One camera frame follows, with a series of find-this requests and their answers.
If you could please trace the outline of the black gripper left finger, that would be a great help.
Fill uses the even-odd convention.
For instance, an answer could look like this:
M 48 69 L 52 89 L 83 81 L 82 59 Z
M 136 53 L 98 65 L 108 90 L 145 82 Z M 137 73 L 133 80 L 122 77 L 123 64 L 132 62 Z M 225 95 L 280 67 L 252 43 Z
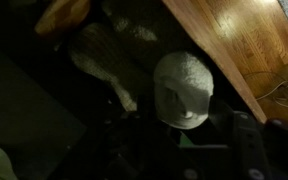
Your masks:
M 137 105 L 104 122 L 94 180 L 190 180 L 191 160 L 157 120 L 152 99 Z

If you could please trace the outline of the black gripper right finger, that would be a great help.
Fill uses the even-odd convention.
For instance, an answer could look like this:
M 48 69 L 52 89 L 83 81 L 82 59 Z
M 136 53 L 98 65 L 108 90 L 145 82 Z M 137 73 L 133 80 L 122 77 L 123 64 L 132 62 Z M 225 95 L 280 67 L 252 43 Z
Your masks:
M 271 170 L 265 154 L 257 122 L 247 113 L 233 115 L 234 150 L 243 180 L 271 180 Z

